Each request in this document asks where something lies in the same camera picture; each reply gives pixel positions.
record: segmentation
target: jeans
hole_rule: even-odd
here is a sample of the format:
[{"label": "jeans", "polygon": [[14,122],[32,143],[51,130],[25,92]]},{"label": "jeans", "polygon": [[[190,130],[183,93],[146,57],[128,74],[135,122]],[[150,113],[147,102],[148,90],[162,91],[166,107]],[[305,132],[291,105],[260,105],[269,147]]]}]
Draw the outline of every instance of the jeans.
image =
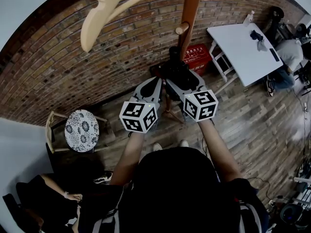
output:
[{"label": "jeans", "polygon": [[271,86],[275,90],[292,88],[295,85],[295,78],[293,74],[288,73],[284,66],[275,70],[276,75],[280,76],[280,80],[276,81],[275,79],[271,80]]}]

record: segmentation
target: backpack strap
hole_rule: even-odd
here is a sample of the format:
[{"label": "backpack strap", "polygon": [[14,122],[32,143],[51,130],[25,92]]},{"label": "backpack strap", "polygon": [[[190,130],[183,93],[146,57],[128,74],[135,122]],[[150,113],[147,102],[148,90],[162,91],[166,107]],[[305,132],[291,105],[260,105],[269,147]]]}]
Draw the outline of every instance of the backpack strap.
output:
[{"label": "backpack strap", "polygon": [[[239,203],[240,203],[240,210],[249,210],[250,213],[253,214],[254,219],[255,219],[255,223],[256,223],[257,228],[258,228],[258,233],[262,233],[260,218],[258,216],[256,209],[251,204],[244,203],[242,201],[239,201]],[[242,214],[240,215],[239,233],[245,233],[245,227],[244,227]]]},{"label": "backpack strap", "polygon": [[114,226],[115,226],[114,233],[120,233],[119,204],[120,204],[120,202],[122,200],[122,197],[123,197],[125,191],[126,190],[131,190],[132,187],[133,187],[132,183],[128,183],[128,184],[125,184],[123,186],[123,191],[122,191],[122,194],[121,194],[120,199],[118,201],[118,204],[116,205],[116,207],[113,210],[109,211],[106,214],[105,218],[98,220],[94,224],[92,233],[99,233],[101,224],[103,224],[103,223],[113,223],[113,222],[114,222]]}]

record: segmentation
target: shoe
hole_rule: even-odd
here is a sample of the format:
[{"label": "shoe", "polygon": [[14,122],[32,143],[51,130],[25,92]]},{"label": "shoe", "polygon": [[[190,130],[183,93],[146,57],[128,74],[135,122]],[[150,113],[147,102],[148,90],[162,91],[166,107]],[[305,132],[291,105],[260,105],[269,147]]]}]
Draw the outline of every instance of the shoe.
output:
[{"label": "shoe", "polygon": [[267,86],[268,95],[269,95],[270,97],[273,97],[274,89],[273,89],[272,86],[271,86],[271,81],[270,81],[270,80],[267,80],[267,81],[266,81],[266,86]]},{"label": "shoe", "polygon": [[162,150],[163,148],[161,147],[160,144],[158,144],[157,142],[154,143],[154,145],[152,146],[152,150],[153,151],[158,151],[158,150]]},{"label": "shoe", "polygon": [[95,184],[100,184],[102,182],[108,182],[111,180],[111,177],[112,177],[112,172],[106,171],[103,176],[99,177],[98,179],[94,179],[93,182]]},{"label": "shoe", "polygon": [[181,142],[179,143],[179,146],[189,148],[189,144],[186,140],[181,140]]}]

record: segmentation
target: white table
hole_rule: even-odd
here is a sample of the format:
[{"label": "white table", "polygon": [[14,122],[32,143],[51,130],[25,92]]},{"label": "white table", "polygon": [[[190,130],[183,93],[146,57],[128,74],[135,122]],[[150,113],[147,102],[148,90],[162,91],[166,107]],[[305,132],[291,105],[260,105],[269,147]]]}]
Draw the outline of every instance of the white table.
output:
[{"label": "white table", "polygon": [[[253,30],[263,36],[264,44],[268,49],[267,52],[257,50],[258,40],[253,40],[250,36]],[[277,62],[275,60],[269,50],[271,48],[274,50],[274,48],[255,23],[251,23],[248,27],[245,27],[243,24],[212,27],[208,28],[207,32],[214,39],[209,53],[213,59],[213,63],[219,70],[223,80],[226,82],[215,92],[215,94],[222,91],[238,77],[242,84],[247,86],[283,65],[277,52],[276,55],[279,58],[279,61]],[[217,56],[213,56],[212,52],[217,45],[222,52]],[[231,67],[229,63],[225,61],[223,55],[226,55],[227,59],[232,64]],[[221,69],[217,62],[219,58],[223,58],[224,62],[229,67],[228,70],[223,71]],[[226,75],[232,70],[235,70],[236,73],[230,80],[227,80]]]}]

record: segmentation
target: wrist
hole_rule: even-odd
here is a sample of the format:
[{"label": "wrist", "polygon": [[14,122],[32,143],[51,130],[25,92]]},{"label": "wrist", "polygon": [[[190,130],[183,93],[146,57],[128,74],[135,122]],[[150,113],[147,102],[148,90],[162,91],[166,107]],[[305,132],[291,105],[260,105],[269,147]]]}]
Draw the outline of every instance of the wrist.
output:
[{"label": "wrist", "polygon": [[212,122],[210,119],[199,121],[198,122],[199,126],[204,126],[204,125],[212,125]]}]

